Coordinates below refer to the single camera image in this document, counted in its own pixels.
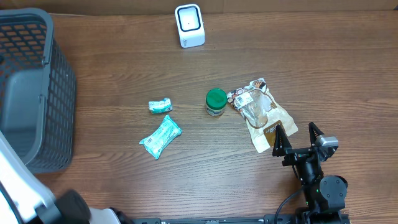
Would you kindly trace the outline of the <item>small teal wipes pack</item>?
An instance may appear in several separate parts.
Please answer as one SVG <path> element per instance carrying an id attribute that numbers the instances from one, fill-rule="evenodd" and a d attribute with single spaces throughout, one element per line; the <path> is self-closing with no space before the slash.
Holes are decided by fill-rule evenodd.
<path id="1" fill-rule="evenodd" d="M 161 114 L 173 110 L 172 102 L 170 98 L 164 98 L 160 101 L 150 101 L 149 110 L 152 114 Z"/>

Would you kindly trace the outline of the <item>white barcode scanner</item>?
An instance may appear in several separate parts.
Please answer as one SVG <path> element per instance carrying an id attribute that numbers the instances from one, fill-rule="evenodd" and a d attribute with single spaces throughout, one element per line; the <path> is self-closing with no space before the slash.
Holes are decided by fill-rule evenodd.
<path id="1" fill-rule="evenodd" d="M 201 9 L 197 4 L 185 4 L 175 9 L 178 36 L 182 48 L 205 43 L 205 28 Z"/>

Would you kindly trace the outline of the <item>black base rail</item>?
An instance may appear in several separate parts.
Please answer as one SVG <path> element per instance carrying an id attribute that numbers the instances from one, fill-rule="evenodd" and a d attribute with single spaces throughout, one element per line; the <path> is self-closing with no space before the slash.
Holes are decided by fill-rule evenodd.
<path id="1" fill-rule="evenodd" d="M 238 217 L 238 218 L 188 218 L 188 219 L 169 219 L 162 220 L 159 218 L 135 218 L 131 219 L 134 224 L 273 224 L 275 223 L 275 215 L 267 214 L 263 217 Z M 299 222 L 294 215 L 278 215 L 278 224 L 294 224 L 294 223 L 304 223 Z M 342 223 L 350 224 L 349 216 L 342 215 L 341 221 L 337 218 L 330 217 L 328 220 L 321 221 L 316 218 L 314 222 L 311 223 Z"/>

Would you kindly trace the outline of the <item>teal tissue pack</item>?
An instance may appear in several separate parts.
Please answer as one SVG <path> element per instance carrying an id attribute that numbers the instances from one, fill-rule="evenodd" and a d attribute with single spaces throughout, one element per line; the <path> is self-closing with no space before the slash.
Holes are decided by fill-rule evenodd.
<path id="1" fill-rule="evenodd" d="M 142 139 L 139 144 L 157 160 L 162 151 L 181 133 L 182 129 L 169 115 L 166 115 L 158 129 Z"/>

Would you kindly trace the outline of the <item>beige brown snack bag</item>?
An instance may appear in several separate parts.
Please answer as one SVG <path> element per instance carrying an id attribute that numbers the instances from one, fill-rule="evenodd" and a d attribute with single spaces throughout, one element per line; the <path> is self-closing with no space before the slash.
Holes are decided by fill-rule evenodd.
<path id="1" fill-rule="evenodd" d="M 293 117 L 275 101 L 263 78 L 229 92 L 227 101 L 244 118 L 258 153 L 274 146 L 276 126 L 287 136 L 298 131 Z"/>

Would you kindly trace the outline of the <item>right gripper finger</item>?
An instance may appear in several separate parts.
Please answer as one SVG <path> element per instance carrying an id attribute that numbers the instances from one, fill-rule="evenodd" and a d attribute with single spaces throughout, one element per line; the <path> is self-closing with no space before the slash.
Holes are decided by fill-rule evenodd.
<path id="1" fill-rule="evenodd" d="M 275 143 L 272 155 L 275 157 L 286 156 L 292 150 L 292 146 L 281 125 L 275 127 Z"/>
<path id="2" fill-rule="evenodd" d="M 314 122 L 308 124 L 311 145 L 315 144 L 317 137 L 324 135 L 324 133 L 315 125 Z"/>

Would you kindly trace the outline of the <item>grey plastic mesh basket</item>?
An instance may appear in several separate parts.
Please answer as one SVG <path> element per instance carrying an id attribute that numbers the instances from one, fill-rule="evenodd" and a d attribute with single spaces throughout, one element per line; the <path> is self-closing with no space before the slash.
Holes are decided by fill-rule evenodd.
<path id="1" fill-rule="evenodd" d="M 66 169 L 73 156 L 75 72 L 37 8 L 1 11 L 1 132 L 34 174 Z"/>

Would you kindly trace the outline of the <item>green lid jar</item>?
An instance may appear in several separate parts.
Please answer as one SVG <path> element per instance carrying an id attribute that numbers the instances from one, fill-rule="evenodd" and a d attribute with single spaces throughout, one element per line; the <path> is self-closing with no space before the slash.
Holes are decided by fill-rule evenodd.
<path id="1" fill-rule="evenodd" d="M 211 89 L 206 94 L 205 105 L 206 112 L 211 116 L 220 116 L 223 114 L 227 104 L 226 93 L 220 88 Z"/>

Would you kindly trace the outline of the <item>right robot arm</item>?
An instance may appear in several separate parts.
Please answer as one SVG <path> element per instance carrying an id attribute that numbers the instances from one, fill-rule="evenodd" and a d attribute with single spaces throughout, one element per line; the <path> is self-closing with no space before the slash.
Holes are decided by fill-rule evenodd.
<path id="1" fill-rule="evenodd" d="M 283 166 L 291 167 L 301 188 L 288 196 L 273 217 L 275 224 L 283 206 L 292 198 L 303 194 L 306 206 L 289 215 L 286 223 L 349 223 L 349 216 L 341 214 L 345 208 L 348 182 L 339 175 L 325 175 L 321 163 L 327 161 L 338 149 L 336 137 L 325 135 L 311 122 L 308 124 L 310 146 L 294 149 L 281 125 L 275 128 L 274 157 L 283 157 Z"/>

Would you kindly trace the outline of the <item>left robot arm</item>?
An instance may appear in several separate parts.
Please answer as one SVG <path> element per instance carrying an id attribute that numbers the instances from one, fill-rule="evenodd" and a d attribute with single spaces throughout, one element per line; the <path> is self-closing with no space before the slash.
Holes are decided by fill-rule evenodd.
<path id="1" fill-rule="evenodd" d="M 12 223 L 122 224 L 132 221 L 113 208 L 90 208 L 74 190 L 56 198 L 1 135 L 1 224 Z"/>

